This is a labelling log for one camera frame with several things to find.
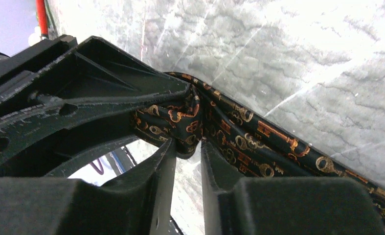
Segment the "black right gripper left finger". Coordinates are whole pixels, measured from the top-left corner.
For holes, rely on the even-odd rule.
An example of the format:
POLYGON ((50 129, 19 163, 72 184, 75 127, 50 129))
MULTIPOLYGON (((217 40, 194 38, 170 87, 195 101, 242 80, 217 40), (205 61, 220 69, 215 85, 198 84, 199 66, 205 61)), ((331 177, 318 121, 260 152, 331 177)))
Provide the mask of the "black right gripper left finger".
POLYGON ((95 186, 80 179, 0 178, 0 235, 166 235, 176 148, 95 186))

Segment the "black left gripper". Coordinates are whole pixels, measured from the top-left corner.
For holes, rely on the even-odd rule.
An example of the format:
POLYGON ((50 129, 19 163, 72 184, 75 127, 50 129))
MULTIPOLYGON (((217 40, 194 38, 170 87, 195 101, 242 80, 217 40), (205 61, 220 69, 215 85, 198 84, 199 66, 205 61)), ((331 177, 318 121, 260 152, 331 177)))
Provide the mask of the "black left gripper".
POLYGON ((189 84, 103 38, 62 35, 0 60, 0 175, 123 136, 128 113, 189 84))

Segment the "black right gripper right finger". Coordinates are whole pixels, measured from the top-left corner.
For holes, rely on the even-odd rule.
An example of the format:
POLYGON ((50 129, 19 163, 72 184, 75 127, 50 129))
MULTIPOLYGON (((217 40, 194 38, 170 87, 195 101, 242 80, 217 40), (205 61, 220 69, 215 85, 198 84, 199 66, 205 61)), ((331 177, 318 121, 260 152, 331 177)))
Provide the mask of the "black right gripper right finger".
POLYGON ((201 146, 207 235, 383 235, 357 182, 336 177, 246 177, 209 141, 201 146))

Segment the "black orange key-pattern tie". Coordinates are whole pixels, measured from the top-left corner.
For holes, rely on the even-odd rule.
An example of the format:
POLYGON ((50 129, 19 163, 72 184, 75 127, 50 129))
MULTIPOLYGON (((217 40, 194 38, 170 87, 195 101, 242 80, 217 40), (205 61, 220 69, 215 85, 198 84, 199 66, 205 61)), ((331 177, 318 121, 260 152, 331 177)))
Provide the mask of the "black orange key-pattern tie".
POLYGON ((199 141, 209 140, 246 176, 351 178, 368 191, 385 225, 384 189, 198 78, 169 75, 190 83, 190 89, 184 98, 134 111, 132 125, 141 139, 155 146, 174 139, 177 151, 186 157, 193 155, 199 141))

